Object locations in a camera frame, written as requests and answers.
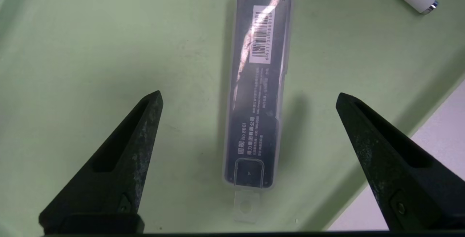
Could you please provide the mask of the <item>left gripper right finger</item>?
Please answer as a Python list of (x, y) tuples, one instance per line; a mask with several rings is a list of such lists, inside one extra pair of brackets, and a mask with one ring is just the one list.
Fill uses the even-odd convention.
[(336, 110), (390, 230), (464, 230), (463, 179), (358, 98)]

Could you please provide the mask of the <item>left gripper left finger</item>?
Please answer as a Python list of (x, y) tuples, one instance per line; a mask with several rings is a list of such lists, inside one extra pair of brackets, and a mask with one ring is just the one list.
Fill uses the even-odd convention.
[(45, 235), (137, 235), (138, 208), (163, 109), (143, 97), (39, 215)]

